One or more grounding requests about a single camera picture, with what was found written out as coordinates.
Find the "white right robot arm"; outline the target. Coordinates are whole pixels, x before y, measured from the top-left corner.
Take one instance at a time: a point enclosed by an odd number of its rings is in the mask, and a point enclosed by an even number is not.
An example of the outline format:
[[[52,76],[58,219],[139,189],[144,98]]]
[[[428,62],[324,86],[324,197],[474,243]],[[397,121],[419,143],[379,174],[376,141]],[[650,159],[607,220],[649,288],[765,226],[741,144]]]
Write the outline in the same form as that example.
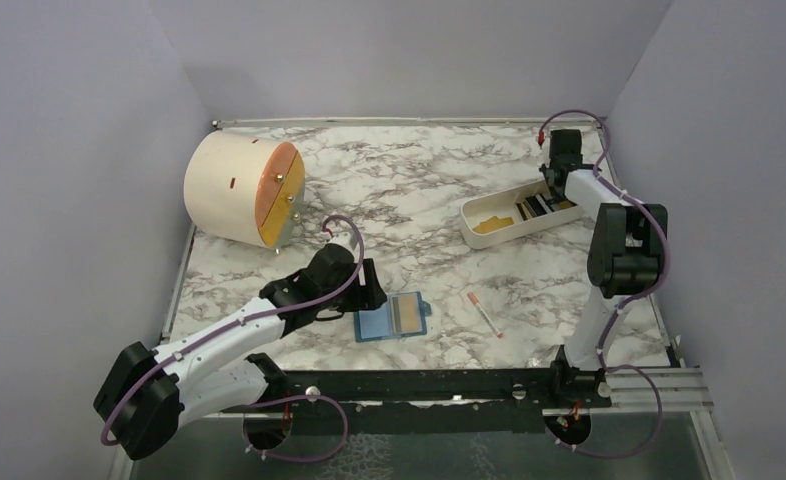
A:
[[[551,362],[548,398],[569,407],[598,397],[604,360],[631,305],[654,287],[665,270],[667,211],[643,204],[587,164],[582,135],[574,129],[538,135],[548,160],[540,170],[553,198],[568,201],[590,215],[595,226],[587,257],[591,292],[570,339]]]

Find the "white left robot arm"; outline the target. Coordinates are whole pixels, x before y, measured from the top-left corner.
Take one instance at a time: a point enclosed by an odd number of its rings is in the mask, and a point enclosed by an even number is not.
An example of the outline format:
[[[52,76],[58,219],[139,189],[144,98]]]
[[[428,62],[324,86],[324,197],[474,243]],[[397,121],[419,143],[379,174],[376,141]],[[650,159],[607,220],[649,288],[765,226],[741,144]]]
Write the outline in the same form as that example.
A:
[[[267,411],[304,398],[259,348],[317,321],[323,310],[377,309],[386,296],[362,241],[331,239],[307,267],[267,284],[238,311],[180,341],[124,348],[93,403],[100,441],[132,460],[162,448],[183,426],[248,405]]]

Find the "blue card holder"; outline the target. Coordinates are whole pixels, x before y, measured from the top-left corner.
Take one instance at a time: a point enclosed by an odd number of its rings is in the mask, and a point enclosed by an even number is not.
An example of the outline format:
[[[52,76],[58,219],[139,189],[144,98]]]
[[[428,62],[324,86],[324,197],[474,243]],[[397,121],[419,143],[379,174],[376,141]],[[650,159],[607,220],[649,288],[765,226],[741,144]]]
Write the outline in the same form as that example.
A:
[[[376,310],[353,315],[355,341],[366,343],[422,336],[427,334],[427,319],[432,307],[420,292],[391,294]]]

